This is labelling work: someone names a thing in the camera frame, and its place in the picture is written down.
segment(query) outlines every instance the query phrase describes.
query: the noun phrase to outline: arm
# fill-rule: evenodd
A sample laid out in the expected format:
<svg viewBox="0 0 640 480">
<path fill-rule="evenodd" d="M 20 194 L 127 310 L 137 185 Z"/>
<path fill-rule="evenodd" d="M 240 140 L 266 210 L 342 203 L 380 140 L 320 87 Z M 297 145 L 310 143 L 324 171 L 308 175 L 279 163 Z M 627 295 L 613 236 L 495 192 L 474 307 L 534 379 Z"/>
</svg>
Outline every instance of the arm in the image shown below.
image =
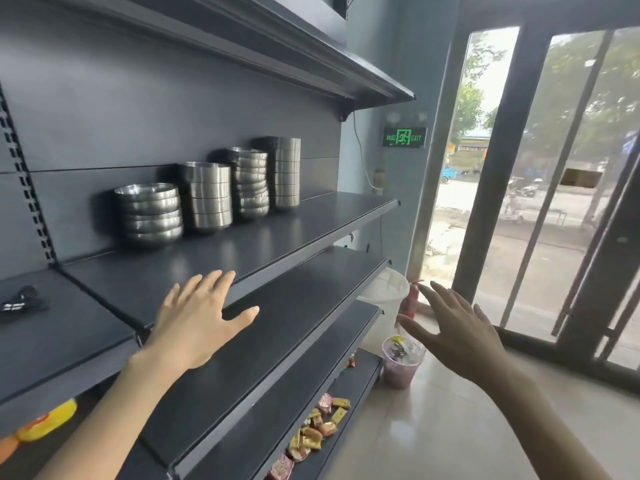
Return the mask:
<svg viewBox="0 0 640 480">
<path fill-rule="evenodd" d="M 419 285 L 436 315 L 434 335 L 399 315 L 399 322 L 445 366 L 482 388 L 513 428 L 541 480 L 611 480 L 556 414 L 533 379 L 517 369 L 480 307 L 435 282 Z"/>
<path fill-rule="evenodd" d="M 146 345 L 36 480 L 113 480 L 164 393 L 188 369 L 203 365 L 253 322 L 254 306 L 222 320 L 235 273 L 194 276 L 176 285 L 158 313 Z"/>
</svg>

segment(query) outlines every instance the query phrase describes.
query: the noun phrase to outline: yellow package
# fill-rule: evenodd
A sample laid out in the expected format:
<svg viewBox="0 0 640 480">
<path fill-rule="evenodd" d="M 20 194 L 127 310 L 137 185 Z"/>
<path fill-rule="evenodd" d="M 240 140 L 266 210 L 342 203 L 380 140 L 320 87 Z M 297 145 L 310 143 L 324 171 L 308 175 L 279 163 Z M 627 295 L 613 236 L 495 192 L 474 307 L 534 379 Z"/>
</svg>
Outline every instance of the yellow package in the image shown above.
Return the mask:
<svg viewBox="0 0 640 480">
<path fill-rule="evenodd" d="M 66 403 L 60 404 L 52 412 L 25 424 L 16 431 L 15 435 L 23 442 L 39 440 L 69 421 L 75 414 L 77 407 L 76 400 L 69 399 Z"/>
</svg>

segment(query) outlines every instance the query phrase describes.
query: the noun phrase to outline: blue vehicle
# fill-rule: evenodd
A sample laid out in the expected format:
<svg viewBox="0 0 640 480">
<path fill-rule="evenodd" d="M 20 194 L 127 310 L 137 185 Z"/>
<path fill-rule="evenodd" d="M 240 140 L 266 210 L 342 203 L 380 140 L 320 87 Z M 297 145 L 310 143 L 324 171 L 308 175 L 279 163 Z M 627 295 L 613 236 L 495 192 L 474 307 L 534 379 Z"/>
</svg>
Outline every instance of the blue vehicle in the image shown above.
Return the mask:
<svg viewBox="0 0 640 480">
<path fill-rule="evenodd" d="M 453 180 L 458 176 L 458 170 L 453 169 L 450 166 L 446 166 L 442 169 L 442 175 L 440 176 L 440 183 L 446 184 L 448 181 Z"/>
</svg>

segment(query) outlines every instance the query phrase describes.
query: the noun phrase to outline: white bucket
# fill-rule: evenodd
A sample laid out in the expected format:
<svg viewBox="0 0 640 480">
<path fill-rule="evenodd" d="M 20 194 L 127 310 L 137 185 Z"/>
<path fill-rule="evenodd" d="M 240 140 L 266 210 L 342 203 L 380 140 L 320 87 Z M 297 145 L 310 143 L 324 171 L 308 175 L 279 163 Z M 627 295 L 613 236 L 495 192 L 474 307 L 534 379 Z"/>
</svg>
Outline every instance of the white bucket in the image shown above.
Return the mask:
<svg viewBox="0 0 640 480">
<path fill-rule="evenodd" d="M 382 343 L 396 334 L 396 315 L 400 303 L 409 294 L 409 282 L 406 278 L 387 267 L 366 290 L 358 297 L 382 309 L 382 314 L 373 324 L 360 344 L 360 348 L 382 357 Z"/>
</svg>

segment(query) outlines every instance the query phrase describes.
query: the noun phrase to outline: plastic cup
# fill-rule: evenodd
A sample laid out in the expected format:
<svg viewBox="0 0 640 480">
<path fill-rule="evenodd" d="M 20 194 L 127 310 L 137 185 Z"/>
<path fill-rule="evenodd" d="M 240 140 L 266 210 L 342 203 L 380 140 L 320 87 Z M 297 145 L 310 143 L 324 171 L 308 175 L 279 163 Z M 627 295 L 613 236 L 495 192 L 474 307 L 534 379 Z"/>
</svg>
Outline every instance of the plastic cup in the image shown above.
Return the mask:
<svg viewBox="0 0 640 480">
<path fill-rule="evenodd" d="M 426 349 L 423 345 L 413 342 L 415 347 L 415 357 L 412 357 L 411 361 L 406 363 L 398 362 L 391 357 L 391 337 L 386 339 L 382 344 L 383 353 L 383 369 L 382 379 L 391 387 L 395 389 L 406 389 L 411 385 L 415 371 L 418 370 L 420 364 L 424 360 L 424 354 Z"/>
</svg>

